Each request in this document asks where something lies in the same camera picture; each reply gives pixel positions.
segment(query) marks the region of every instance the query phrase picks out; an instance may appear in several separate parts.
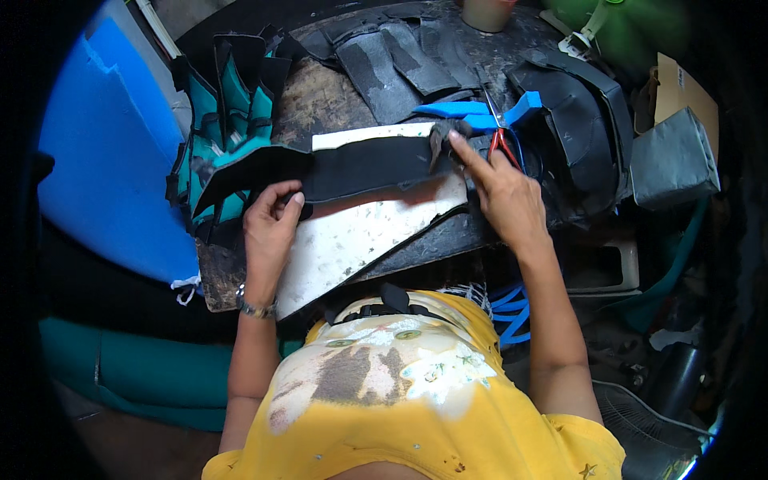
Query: workbench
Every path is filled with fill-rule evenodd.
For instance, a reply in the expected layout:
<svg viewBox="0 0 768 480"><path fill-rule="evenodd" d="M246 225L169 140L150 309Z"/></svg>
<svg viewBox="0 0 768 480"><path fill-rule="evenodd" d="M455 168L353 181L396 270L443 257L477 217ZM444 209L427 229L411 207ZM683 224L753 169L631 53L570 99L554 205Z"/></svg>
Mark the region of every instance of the workbench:
<svg viewBox="0 0 768 480"><path fill-rule="evenodd" d="M449 24L469 57L485 69L492 84L489 90L503 111L515 104L511 85L503 71L523 62L520 51L538 46L556 48L562 34L538 18L538 10L517 5L505 30L488 34L467 26L461 9L451 0L417 2L425 14ZM312 31L354 15L355 12L325 18L291 31L301 40ZM428 121L413 118L411 121ZM354 128L376 126L371 111L343 73L324 67L312 58L298 63L286 83L280 102L280 116L273 129L273 143L311 150L312 136ZM476 194L470 193L467 207L440 218L422 234L400 244L371 263L347 283L370 280L414 266L453 257L498 242L498 237L479 210ZM213 311L234 310L234 293L245 278L242 251L232 252L197 241L203 288Z"/></svg>

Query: gray wrapped package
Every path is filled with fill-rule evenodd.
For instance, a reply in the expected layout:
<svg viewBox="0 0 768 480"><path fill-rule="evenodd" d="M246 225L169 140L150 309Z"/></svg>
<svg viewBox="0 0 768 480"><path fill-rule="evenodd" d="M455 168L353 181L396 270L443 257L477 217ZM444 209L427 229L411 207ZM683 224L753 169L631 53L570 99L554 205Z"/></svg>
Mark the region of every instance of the gray wrapped package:
<svg viewBox="0 0 768 480"><path fill-rule="evenodd" d="M720 191L707 132L689 107L634 139L630 172L634 201L649 210Z"/></svg>

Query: wristwatch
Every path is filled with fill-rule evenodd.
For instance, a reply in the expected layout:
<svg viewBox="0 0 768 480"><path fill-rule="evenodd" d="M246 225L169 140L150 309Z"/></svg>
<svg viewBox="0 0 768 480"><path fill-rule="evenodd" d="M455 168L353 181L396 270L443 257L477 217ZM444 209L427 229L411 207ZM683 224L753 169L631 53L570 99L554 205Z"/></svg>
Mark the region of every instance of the wristwatch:
<svg viewBox="0 0 768 480"><path fill-rule="evenodd" d="M263 306L253 306L250 303L246 302L243 298L243 293L245 292L245 283L240 284L240 288L237 289L235 292L235 304L237 304L237 309L240 312L245 313L248 316L252 316L254 318L269 318L271 316L275 316L275 310L277 307L277 303L274 302L272 305L263 307Z"/></svg>

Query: teal fabric roll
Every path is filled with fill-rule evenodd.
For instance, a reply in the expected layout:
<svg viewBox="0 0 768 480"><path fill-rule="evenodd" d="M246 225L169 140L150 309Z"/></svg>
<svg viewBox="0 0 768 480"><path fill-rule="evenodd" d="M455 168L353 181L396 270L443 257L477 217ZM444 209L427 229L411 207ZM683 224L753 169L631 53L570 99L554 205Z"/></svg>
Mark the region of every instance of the teal fabric roll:
<svg viewBox="0 0 768 480"><path fill-rule="evenodd" d="M82 326L57 318L39 323L51 376L121 412L220 432L227 410L232 347L172 342ZM278 340L285 358L303 342Z"/></svg>

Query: teal fabric piece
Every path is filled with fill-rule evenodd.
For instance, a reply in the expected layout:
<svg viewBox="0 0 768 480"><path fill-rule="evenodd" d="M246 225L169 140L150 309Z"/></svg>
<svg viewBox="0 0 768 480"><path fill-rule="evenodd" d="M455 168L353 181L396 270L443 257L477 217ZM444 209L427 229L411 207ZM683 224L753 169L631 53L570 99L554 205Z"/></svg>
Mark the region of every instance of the teal fabric piece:
<svg viewBox="0 0 768 480"><path fill-rule="evenodd" d="M213 141L223 149L221 127L217 121L204 121L206 115L218 114L216 97L202 84L202 80L195 74L189 74L189 91L187 96L192 105L192 117L194 118L194 130L204 134L205 138Z"/></svg>
<svg viewBox="0 0 768 480"><path fill-rule="evenodd" d="M113 409L220 432L232 347L118 333L57 318L38 323L51 376ZM303 342L278 340L282 358Z"/></svg>
<svg viewBox="0 0 768 480"><path fill-rule="evenodd" d="M667 274L640 295L612 303L605 308L615 310L627 325L638 332L645 333L648 331L664 298L670 294L675 283L677 283L677 278L683 272L688 256L696 243L696 238L698 237L709 202L709 197L701 198L697 201L694 214L691 216L688 227L685 229L685 233L683 233L683 237L677 245L672 266L667 271Z"/></svg>
<svg viewBox="0 0 768 480"><path fill-rule="evenodd" d="M231 55L220 73L220 100L217 100L215 92L211 91L207 83L204 84L204 80L191 67L187 66L186 76L185 91L192 104L194 124L181 154L179 168L174 168L178 177L175 194L183 205L194 211L207 179L201 179L198 171L192 168L193 159L194 165L218 168L241 159L259 147L269 145L272 125L255 127L251 131L248 125L257 118L271 118L272 100L261 87L253 94L245 88ZM218 118L220 112L227 116L225 122ZM222 124L226 125L223 137ZM245 207L243 199L249 193L243 190L227 197L219 205L218 223L242 216ZM216 206L208 207L187 221L190 221L193 229L197 229L203 222L212 219L216 212Z"/></svg>

